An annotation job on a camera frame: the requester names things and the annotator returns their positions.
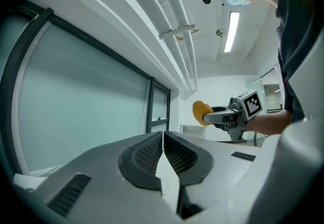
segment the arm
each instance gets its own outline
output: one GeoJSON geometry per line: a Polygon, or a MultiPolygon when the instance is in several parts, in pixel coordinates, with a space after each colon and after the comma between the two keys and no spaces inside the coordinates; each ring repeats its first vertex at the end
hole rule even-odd
{"type": "Polygon", "coordinates": [[[290,123],[292,114],[287,110],[277,113],[258,114],[249,121],[244,131],[255,131],[264,135],[280,134],[290,123]]]}

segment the person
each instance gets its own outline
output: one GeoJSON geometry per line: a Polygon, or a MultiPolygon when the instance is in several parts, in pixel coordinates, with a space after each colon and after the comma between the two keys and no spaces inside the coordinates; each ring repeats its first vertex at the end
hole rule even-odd
{"type": "MultiPolygon", "coordinates": [[[[232,5],[264,0],[227,0],[232,5]]],[[[314,0],[266,0],[276,7],[280,19],[277,33],[280,39],[278,60],[285,85],[285,107],[272,114],[258,114],[249,121],[245,131],[265,135],[281,133],[291,122],[302,120],[304,113],[293,89],[290,77],[311,50],[322,21],[317,17],[314,0]]]]}

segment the shirt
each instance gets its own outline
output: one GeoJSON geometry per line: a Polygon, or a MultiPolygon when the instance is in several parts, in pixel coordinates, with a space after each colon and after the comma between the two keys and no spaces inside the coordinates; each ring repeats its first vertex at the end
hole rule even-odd
{"type": "Polygon", "coordinates": [[[292,113],[294,122],[303,119],[304,113],[289,79],[311,50],[320,25],[307,0],[278,0],[276,17],[280,19],[278,60],[285,86],[285,109],[292,113]]]}

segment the fluorescent ceiling light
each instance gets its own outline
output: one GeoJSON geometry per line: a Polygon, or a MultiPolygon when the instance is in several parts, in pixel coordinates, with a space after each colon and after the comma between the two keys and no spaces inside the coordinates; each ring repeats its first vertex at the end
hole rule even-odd
{"type": "Polygon", "coordinates": [[[224,52],[230,52],[236,35],[239,12],[231,12],[229,19],[229,28],[224,52]]]}

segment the ceiling pipe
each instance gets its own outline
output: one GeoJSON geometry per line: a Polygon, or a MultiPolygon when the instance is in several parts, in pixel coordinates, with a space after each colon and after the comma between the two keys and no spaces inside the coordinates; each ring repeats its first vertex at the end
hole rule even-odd
{"type": "MultiPolygon", "coordinates": [[[[189,25],[186,12],[184,10],[183,4],[181,0],[168,0],[173,13],[175,14],[176,20],[178,22],[178,27],[185,27],[189,25]]],[[[183,32],[183,39],[185,41],[187,47],[187,57],[189,59],[189,68],[190,73],[192,73],[193,81],[194,81],[194,91],[197,90],[197,68],[196,68],[196,59],[194,55],[193,43],[191,38],[190,30],[183,32]]]]}
{"type": "MultiPolygon", "coordinates": [[[[149,19],[152,21],[153,25],[159,32],[159,34],[172,31],[172,27],[161,7],[159,2],[157,0],[136,0],[140,6],[143,8],[146,15],[149,17],[149,19]]],[[[174,36],[170,36],[169,38],[165,38],[164,42],[168,49],[170,50],[172,56],[174,57],[176,63],[178,64],[181,73],[184,76],[184,79],[189,87],[189,90],[185,91],[190,92],[193,90],[190,77],[188,74],[188,70],[186,67],[186,64],[184,62],[182,53],[180,51],[179,45],[177,44],[177,41],[174,36]]]]}

